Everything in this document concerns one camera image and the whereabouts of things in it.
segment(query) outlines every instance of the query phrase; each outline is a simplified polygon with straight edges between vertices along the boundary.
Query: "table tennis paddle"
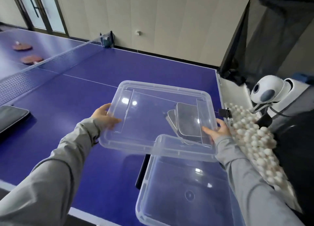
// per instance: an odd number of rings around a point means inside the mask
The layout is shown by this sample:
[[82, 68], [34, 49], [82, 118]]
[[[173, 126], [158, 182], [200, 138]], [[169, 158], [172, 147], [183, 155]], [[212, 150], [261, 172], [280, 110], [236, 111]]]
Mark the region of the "table tennis paddle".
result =
[[29, 44], [26, 44], [26, 43], [20, 43], [20, 42], [16, 42], [14, 46], [12, 46], [12, 48], [14, 50], [17, 50], [17, 51], [22, 51], [22, 50], [30, 50], [30, 49], [33, 49], [33, 47]]
[[31, 56], [26, 56], [26, 57], [21, 58], [21, 62], [26, 65], [36, 64], [37, 62], [41, 62], [43, 60], [44, 60], [43, 58], [36, 55], [31, 55]]

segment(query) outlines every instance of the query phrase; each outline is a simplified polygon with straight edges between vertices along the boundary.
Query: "white robot head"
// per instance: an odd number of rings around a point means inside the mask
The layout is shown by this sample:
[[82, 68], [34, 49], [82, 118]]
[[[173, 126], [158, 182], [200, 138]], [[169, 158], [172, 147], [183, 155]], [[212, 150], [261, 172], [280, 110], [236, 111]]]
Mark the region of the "white robot head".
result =
[[251, 100], [257, 104], [278, 102], [291, 89], [291, 85], [274, 75], [261, 78], [251, 92]]

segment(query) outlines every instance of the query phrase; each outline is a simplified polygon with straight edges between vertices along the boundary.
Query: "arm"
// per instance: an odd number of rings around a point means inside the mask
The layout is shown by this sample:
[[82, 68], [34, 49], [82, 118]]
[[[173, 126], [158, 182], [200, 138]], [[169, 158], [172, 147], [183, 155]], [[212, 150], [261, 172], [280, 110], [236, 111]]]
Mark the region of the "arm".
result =
[[206, 128], [203, 130], [211, 135], [217, 145], [216, 158], [226, 169], [246, 226], [304, 226], [254, 169], [232, 139], [224, 121], [217, 121], [221, 126], [218, 132]]
[[73, 132], [61, 139], [50, 157], [38, 163], [30, 175], [0, 201], [1, 225], [64, 224], [85, 159], [101, 129], [112, 128], [120, 121], [108, 116], [102, 119], [93, 114], [92, 117], [78, 123]]

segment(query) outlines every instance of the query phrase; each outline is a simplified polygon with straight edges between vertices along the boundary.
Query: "plastic storage box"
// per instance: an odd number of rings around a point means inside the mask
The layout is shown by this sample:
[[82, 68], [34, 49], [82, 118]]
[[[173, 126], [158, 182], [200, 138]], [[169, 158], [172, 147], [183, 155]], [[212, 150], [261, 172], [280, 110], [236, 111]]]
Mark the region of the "plastic storage box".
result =
[[99, 142], [106, 148], [216, 161], [216, 148], [201, 130], [217, 127], [210, 95], [204, 91], [123, 81], [108, 114], [122, 122], [101, 134]]
[[151, 156], [135, 212], [149, 226], [245, 226], [217, 162]]

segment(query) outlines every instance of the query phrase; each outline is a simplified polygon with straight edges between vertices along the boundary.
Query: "table tennis net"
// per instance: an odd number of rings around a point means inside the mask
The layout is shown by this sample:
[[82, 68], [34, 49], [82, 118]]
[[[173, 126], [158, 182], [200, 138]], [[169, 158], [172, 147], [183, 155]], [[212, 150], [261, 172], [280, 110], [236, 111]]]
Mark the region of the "table tennis net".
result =
[[38, 88], [52, 78], [102, 51], [102, 35], [55, 57], [34, 64], [18, 73], [0, 80], [0, 105], [11, 104], [18, 97]]

